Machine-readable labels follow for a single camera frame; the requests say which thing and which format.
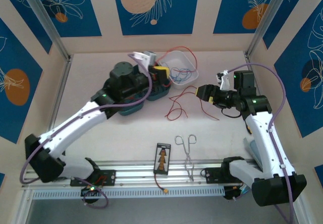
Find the plastic bowl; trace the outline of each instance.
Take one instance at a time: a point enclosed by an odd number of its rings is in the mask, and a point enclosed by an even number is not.
[[[188,69],[189,71],[194,71],[195,66],[192,62],[185,56],[182,51],[171,51],[168,53],[161,61],[159,62],[161,66],[168,67],[170,70],[172,68],[178,69]],[[186,79],[185,81],[176,81],[171,78],[172,85],[176,89],[184,89],[189,85],[194,84],[194,82],[198,78],[198,71],[195,70],[191,73],[191,77]]]

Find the metal tweezers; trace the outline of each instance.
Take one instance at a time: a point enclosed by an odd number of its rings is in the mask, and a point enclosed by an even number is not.
[[[185,170],[187,171],[187,174],[188,174],[189,179],[191,181],[194,181],[194,178],[193,178],[194,163],[192,162],[192,159],[190,157],[190,145],[196,143],[196,136],[194,134],[190,134],[188,136],[188,138],[187,138],[187,141],[188,141],[188,151],[186,150],[183,137],[182,136],[176,136],[175,137],[175,143],[176,143],[176,145],[183,145],[184,152],[186,154],[186,159],[185,159],[185,165],[184,165],[184,167],[185,167]],[[187,168],[187,165],[188,164],[192,165],[191,171]]]

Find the white table surface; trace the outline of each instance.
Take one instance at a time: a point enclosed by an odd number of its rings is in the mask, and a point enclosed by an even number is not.
[[[192,55],[189,52],[185,54],[194,63]],[[195,52],[195,55],[199,72],[195,86],[216,84],[216,73],[245,64],[242,51]],[[83,107],[103,86],[109,72],[120,61],[133,63],[126,53],[74,55],[56,126]],[[172,88],[166,97],[153,102],[146,101],[143,109],[132,115],[124,117],[115,114],[75,141],[66,154],[90,157],[93,160],[154,160],[156,144],[169,143],[172,145],[171,160],[183,160],[183,147],[175,145],[174,137],[182,135],[186,142],[189,134],[195,134],[197,143],[191,145],[193,160],[222,159],[229,156],[251,158],[243,144],[245,137],[251,137],[242,118],[227,118],[218,108],[204,102],[204,109],[220,119],[214,121],[202,112],[200,102],[193,94],[186,94],[179,99],[188,118],[182,114],[178,120],[168,121],[165,115],[172,105],[168,97],[180,92],[182,91]],[[231,109],[226,113],[235,116],[238,112]]]

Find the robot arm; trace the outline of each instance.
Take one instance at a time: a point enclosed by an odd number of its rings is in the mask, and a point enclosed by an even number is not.
[[[242,115],[243,120],[250,127],[258,148],[262,171],[248,164],[243,158],[233,157],[229,164],[222,165],[223,173],[240,179],[252,190],[256,203],[260,206],[288,203],[287,184],[283,169],[286,170],[295,201],[306,186],[304,175],[297,175],[282,148],[275,126],[271,127],[276,146],[284,160],[280,160],[271,140],[268,126],[273,117],[268,99],[256,95],[254,75],[251,71],[235,71],[234,89],[221,90],[214,85],[204,85],[197,89],[196,96],[208,101],[219,108],[235,107]]]
[[[149,60],[151,55],[136,53],[135,56],[148,69],[153,92],[159,92],[163,84],[168,84],[168,68],[153,66],[154,60]],[[88,130],[120,111],[121,104],[146,94],[148,87],[149,80],[145,72],[140,72],[138,66],[120,62],[110,72],[110,78],[104,86],[76,114],[39,137],[29,135],[25,139],[27,159],[37,147],[44,144],[30,160],[39,178],[44,183],[58,177],[78,177],[94,183],[100,177],[98,166],[90,158],[71,158],[63,156],[63,152]]]

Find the transparent plastic container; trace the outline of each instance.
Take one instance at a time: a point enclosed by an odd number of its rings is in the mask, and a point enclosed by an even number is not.
[[[188,69],[189,71],[194,71],[195,66],[192,62],[185,56],[182,51],[171,51],[168,53],[163,59],[160,60],[159,64],[164,67],[178,68],[178,69]],[[189,85],[193,85],[194,82],[198,78],[198,71],[195,70],[191,73],[191,77],[189,77],[185,81],[175,81],[171,78],[172,85],[176,89],[184,89]]]

